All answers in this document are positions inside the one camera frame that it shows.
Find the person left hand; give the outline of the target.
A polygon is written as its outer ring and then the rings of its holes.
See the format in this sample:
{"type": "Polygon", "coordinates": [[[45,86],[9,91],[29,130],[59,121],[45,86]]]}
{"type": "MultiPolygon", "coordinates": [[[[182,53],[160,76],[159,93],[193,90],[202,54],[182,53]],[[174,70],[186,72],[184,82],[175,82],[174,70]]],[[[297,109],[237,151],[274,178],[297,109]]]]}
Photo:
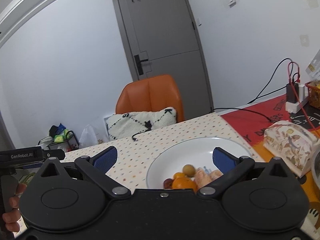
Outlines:
{"type": "Polygon", "coordinates": [[[18,221],[21,218],[21,213],[19,211],[19,201],[21,194],[25,191],[26,188],[27,185],[22,183],[18,184],[15,195],[9,198],[9,205],[12,210],[2,215],[2,219],[5,222],[5,227],[10,232],[20,231],[20,225],[18,224],[18,221]]]}

